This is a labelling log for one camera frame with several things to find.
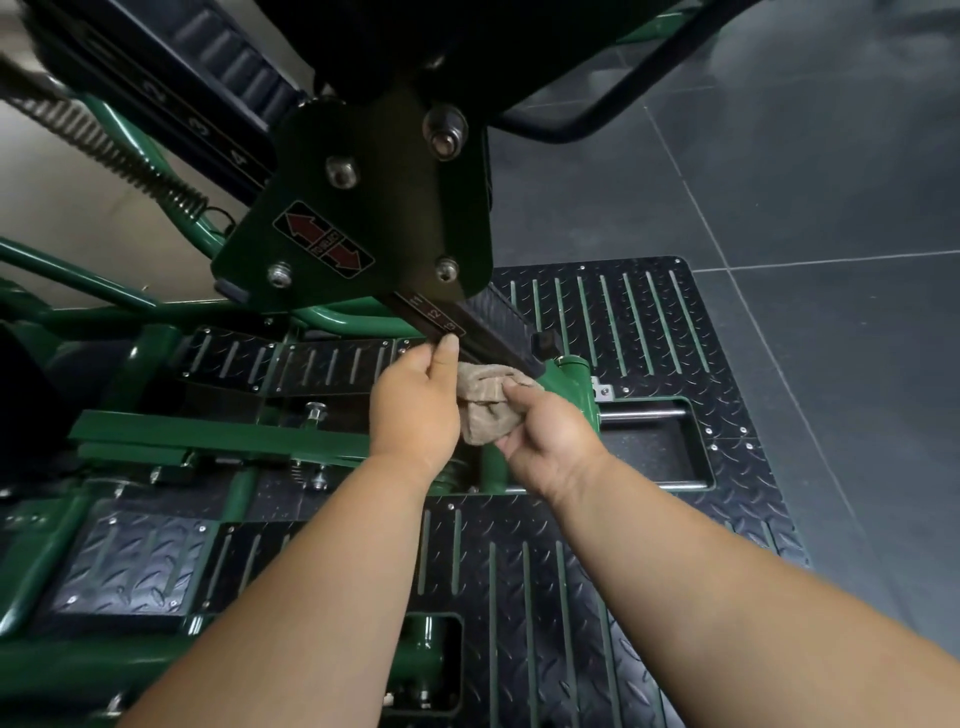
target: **forearm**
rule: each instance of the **forearm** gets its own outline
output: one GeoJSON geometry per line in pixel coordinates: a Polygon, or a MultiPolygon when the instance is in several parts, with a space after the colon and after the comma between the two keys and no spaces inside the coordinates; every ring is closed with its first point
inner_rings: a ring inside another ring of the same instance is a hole
{"type": "Polygon", "coordinates": [[[368,460],[124,726],[374,726],[417,558],[420,480],[368,460]]]}
{"type": "Polygon", "coordinates": [[[557,512],[692,725],[942,724],[960,712],[946,653],[622,463],[598,467],[557,512]]]}

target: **left hand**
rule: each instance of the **left hand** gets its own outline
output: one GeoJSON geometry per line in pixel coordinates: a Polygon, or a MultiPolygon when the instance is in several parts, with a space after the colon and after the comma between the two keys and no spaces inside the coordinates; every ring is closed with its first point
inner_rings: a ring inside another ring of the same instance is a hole
{"type": "Polygon", "coordinates": [[[387,367],[371,392],[370,456],[393,458],[429,485],[460,438],[453,334],[414,347],[387,367]]]}

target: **floor tile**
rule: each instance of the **floor tile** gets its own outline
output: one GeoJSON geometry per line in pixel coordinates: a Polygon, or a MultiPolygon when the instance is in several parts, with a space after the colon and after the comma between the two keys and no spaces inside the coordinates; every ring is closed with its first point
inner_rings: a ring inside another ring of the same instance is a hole
{"type": "Polygon", "coordinates": [[[952,71],[646,103],[731,266],[960,247],[952,71]]]}
{"type": "Polygon", "coordinates": [[[960,255],[734,274],[909,614],[960,656],[960,255]]]}
{"type": "MultiPolygon", "coordinates": [[[[539,109],[567,118],[583,105],[539,109]]],[[[531,265],[679,255],[720,258],[643,109],[584,141],[540,144],[491,132],[493,257],[531,265]]]]}
{"type": "MultiPolygon", "coordinates": [[[[952,34],[958,9],[957,0],[766,0],[728,23],[652,93],[953,67],[960,47],[952,34]]],[[[657,45],[625,45],[621,53],[634,67],[657,45]]]]}
{"type": "Polygon", "coordinates": [[[903,619],[889,574],[844,502],[730,274],[700,273],[696,280],[813,569],[903,619]]]}

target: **right hand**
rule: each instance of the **right hand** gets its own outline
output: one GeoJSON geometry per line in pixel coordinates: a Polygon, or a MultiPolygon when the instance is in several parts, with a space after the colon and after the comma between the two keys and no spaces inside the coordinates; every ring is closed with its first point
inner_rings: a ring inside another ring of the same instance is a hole
{"type": "Polygon", "coordinates": [[[496,446],[517,479],[556,507],[611,456],[583,413],[559,395],[509,384],[503,393],[526,419],[496,446]]]}

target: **warning sticker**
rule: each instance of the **warning sticker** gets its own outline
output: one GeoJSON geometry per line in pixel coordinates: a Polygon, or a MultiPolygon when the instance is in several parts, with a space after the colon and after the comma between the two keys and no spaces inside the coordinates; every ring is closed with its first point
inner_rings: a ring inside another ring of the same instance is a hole
{"type": "Polygon", "coordinates": [[[425,319],[430,321],[437,328],[441,328],[449,333],[455,333],[463,338],[467,335],[467,330],[457,324],[453,319],[443,313],[437,306],[429,302],[419,293],[397,293],[396,297],[401,301],[413,306],[425,319]]]}
{"type": "Polygon", "coordinates": [[[376,262],[372,255],[300,200],[279,214],[274,227],[345,279],[363,273],[376,262]]]}

